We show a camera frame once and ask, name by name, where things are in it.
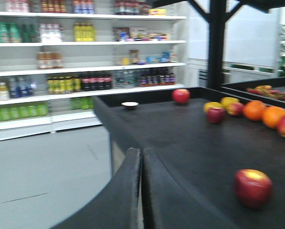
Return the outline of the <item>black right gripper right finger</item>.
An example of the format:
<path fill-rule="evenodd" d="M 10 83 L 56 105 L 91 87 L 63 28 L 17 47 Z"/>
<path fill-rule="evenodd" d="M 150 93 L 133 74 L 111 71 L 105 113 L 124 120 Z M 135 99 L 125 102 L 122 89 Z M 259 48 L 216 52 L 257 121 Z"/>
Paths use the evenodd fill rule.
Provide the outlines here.
<path fill-rule="evenodd" d="M 186 191 L 152 148 L 143 150 L 142 209 L 146 229 L 235 229 L 200 194 Z"/>

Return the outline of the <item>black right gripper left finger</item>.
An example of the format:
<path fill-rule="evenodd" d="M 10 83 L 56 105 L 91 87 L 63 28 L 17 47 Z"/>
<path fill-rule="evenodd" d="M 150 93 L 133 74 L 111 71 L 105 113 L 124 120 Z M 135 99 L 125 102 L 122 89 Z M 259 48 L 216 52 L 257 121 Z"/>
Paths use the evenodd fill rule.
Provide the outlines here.
<path fill-rule="evenodd" d="M 103 190 L 54 229 L 137 229 L 141 152 L 127 150 L 120 168 Z"/>

